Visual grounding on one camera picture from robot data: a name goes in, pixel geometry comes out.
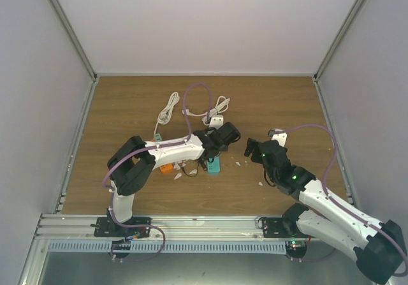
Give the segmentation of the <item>green charger plug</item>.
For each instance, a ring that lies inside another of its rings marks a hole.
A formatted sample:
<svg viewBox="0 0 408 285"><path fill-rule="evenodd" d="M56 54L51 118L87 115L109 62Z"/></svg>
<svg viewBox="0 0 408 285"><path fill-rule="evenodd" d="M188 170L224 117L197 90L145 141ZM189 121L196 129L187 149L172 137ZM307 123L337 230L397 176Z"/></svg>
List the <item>green charger plug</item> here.
<svg viewBox="0 0 408 285"><path fill-rule="evenodd" d="M161 135L159 133L156 133L154 135L154 141L155 142L162 142L163 141L163 139L162 139L162 137L161 137Z"/></svg>

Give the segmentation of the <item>orange power strip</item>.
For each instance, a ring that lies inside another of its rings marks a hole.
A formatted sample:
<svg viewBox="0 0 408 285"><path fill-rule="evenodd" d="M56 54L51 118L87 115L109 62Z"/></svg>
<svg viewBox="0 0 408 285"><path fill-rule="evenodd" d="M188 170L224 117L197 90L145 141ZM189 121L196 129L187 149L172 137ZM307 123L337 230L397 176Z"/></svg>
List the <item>orange power strip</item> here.
<svg viewBox="0 0 408 285"><path fill-rule="evenodd" d="M173 171L173 164L164 164L160 166L159 169L162 174L169 174Z"/></svg>

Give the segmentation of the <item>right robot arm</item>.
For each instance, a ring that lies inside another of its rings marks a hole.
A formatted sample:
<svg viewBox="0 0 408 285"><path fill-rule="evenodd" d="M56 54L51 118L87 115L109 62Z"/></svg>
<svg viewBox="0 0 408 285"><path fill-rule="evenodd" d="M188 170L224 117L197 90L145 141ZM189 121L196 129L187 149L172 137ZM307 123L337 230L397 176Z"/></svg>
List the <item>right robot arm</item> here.
<svg viewBox="0 0 408 285"><path fill-rule="evenodd" d="M358 270L376 284L386 284L407 264L401 227L382 222L329 190L314 174L291 163L277 140L248 139L245 156L261 164L274 187L296 203L283 214L282 229L289 237L317 238L352 259Z"/></svg>

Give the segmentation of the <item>teal power strip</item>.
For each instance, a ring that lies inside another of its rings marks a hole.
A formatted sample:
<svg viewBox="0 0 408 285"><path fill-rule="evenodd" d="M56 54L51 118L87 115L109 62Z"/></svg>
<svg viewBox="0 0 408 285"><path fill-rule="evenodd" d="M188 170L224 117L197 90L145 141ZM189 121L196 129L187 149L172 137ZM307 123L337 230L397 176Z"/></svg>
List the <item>teal power strip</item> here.
<svg viewBox="0 0 408 285"><path fill-rule="evenodd" d="M207 172L210 175L218 175L221 172L219 157L213 157L207 161Z"/></svg>

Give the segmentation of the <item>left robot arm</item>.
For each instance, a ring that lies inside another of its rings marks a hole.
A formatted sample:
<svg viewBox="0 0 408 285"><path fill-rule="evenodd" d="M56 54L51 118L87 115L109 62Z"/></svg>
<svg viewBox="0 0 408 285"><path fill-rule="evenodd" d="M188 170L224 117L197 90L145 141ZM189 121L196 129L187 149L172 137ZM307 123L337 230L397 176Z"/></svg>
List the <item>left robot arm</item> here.
<svg viewBox="0 0 408 285"><path fill-rule="evenodd" d="M144 187L157 168L179 161L195 161L204 170L220 153L241 137L239 130L226 122L219 128L190 131L182 138L167 141L143 141L131 137L108 161L103 185L109 189L109 229L118 237L131 231L135 194Z"/></svg>

